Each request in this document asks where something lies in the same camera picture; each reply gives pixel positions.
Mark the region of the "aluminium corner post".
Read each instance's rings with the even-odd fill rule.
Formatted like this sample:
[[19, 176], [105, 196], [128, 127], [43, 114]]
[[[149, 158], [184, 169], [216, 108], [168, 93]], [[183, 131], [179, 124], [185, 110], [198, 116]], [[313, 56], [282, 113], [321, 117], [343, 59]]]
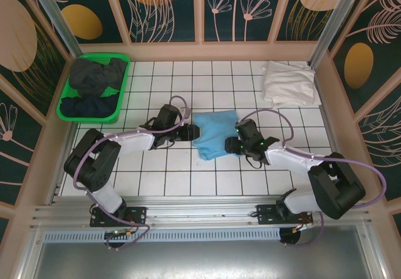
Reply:
[[325, 55], [336, 32], [340, 29], [341, 24], [344, 22], [354, 2], [355, 0], [339, 0], [336, 4], [308, 61], [309, 66], [313, 70], [317, 69], [317, 66]]
[[70, 27], [65, 21], [61, 10], [54, 0], [39, 0], [42, 7], [46, 11], [46, 14], [53, 21], [55, 28], [58, 30], [62, 40], [65, 45], [68, 47], [70, 53], [74, 58], [77, 58], [83, 54], [81, 48], [73, 35]]

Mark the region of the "grey metal sheet panel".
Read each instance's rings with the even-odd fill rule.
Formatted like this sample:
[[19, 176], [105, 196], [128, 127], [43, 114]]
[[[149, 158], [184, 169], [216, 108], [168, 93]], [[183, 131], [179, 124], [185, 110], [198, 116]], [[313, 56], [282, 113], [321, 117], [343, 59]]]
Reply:
[[21, 279], [390, 279], [364, 226], [329, 226], [312, 245], [276, 240], [141, 241], [111, 251], [98, 241], [39, 233]]

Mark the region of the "folded white t-shirt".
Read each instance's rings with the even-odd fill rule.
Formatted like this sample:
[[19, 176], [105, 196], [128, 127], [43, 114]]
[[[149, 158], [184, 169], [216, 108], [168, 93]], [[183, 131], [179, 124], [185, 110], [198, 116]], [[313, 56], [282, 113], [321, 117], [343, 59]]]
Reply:
[[272, 108], [320, 105], [315, 72], [309, 66], [269, 61], [262, 67], [263, 100]]

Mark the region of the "green plastic basket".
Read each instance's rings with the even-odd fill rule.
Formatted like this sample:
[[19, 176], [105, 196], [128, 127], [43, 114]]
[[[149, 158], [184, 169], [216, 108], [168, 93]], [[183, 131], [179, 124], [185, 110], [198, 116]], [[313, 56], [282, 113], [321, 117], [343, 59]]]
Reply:
[[130, 58], [121, 53], [87, 53], [77, 58], [57, 104], [67, 122], [113, 124], [118, 120]]

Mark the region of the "light blue printed t-shirt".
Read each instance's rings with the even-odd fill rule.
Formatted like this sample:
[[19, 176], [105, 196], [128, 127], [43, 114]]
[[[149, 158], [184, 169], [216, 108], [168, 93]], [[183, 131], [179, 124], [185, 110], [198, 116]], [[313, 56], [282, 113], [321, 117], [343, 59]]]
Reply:
[[227, 155], [225, 141], [229, 137], [238, 137], [237, 121], [235, 110], [194, 114], [193, 124], [200, 128], [200, 137], [192, 144], [202, 160], [211, 161]]

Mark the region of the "crumpled navy t-shirt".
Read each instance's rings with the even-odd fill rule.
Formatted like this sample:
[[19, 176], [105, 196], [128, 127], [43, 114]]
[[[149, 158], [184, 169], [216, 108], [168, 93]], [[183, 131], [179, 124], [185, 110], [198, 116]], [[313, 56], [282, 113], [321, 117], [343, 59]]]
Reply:
[[108, 97], [65, 97], [60, 112], [65, 117], [104, 118], [116, 110], [118, 98], [118, 93]]

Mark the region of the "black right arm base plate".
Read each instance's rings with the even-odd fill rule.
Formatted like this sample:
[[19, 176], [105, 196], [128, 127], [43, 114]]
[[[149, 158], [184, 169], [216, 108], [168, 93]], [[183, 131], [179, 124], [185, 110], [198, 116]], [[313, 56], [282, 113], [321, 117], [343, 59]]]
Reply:
[[305, 213], [293, 214], [288, 208], [275, 204], [262, 204], [256, 206], [256, 218], [259, 224], [275, 225], [301, 225], [312, 224], [313, 217]]

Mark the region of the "small circuit board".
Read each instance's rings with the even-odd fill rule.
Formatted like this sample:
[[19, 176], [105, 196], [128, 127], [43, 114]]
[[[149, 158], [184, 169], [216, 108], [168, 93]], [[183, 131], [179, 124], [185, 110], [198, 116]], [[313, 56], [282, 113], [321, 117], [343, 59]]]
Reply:
[[128, 229], [123, 229], [120, 231], [106, 231], [104, 233], [105, 240], [127, 240], [129, 236], [133, 235], [135, 232]]

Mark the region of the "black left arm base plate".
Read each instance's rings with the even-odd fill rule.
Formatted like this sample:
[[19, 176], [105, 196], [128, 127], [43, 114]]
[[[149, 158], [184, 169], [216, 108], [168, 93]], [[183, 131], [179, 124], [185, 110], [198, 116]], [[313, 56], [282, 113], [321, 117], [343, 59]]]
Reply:
[[[147, 216], [146, 207], [128, 207], [126, 215], [123, 217], [124, 221], [145, 224]], [[100, 208], [93, 208], [91, 210], [90, 227], [91, 228], [111, 228], [111, 227], [124, 227], [125, 223], [120, 223], [109, 218]]]

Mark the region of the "crumpled grey t-shirt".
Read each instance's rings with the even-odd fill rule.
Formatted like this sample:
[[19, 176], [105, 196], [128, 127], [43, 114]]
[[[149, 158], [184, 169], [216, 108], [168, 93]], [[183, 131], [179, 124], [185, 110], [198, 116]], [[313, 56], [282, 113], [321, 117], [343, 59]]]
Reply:
[[78, 58], [70, 70], [69, 84], [81, 97], [100, 97], [110, 87], [121, 89], [127, 62], [111, 58], [107, 65]]

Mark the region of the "aluminium mounting rail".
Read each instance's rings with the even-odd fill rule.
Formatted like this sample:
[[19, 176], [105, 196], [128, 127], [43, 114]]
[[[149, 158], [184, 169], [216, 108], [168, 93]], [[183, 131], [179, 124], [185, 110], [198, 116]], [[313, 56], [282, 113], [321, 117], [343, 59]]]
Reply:
[[[153, 229], [255, 228], [250, 213], [277, 196], [127, 196], [128, 206], [147, 209]], [[35, 208], [31, 229], [89, 230], [91, 201], [83, 196], [56, 196], [51, 205]]]

